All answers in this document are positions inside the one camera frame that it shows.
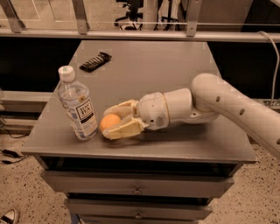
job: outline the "plastic bottle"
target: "plastic bottle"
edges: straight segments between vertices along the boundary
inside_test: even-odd
[[[71,66],[59,69],[59,98],[80,140],[88,140],[97,132],[97,121],[88,88],[76,80]]]

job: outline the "foot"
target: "foot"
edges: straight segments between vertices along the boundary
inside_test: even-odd
[[[11,209],[1,217],[0,224],[17,224],[18,215],[19,213],[16,209]]]
[[[121,25],[121,31],[141,31],[142,25],[139,24],[137,21],[129,21],[127,24]]]

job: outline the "desk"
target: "desk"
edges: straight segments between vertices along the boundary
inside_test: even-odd
[[[99,51],[111,62],[93,73],[78,67]],[[219,74],[207,43],[82,41],[70,65],[91,93],[97,118],[117,103],[188,88],[200,73]],[[220,116],[206,124],[146,131],[110,141],[74,135],[54,92],[22,152],[45,168],[44,180],[67,195],[66,205],[89,223],[198,223],[208,205],[256,161],[246,134]]]

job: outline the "bottle cap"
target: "bottle cap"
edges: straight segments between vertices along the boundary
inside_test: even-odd
[[[64,82],[70,82],[75,79],[76,75],[71,66],[61,66],[59,68],[59,77]]]

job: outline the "speckled floor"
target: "speckled floor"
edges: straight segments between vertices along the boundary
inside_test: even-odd
[[[28,138],[0,135],[0,149],[20,152]],[[211,213],[200,224],[280,224],[280,161],[253,144],[256,164],[244,165],[234,176],[234,185],[211,202]],[[0,155],[0,159],[9,159]],[[18,224],[69,224],[70,213],[63,193],[40,177],[42,168],[33,157],[17,164],[0,164],[0,214],[15,207]]]

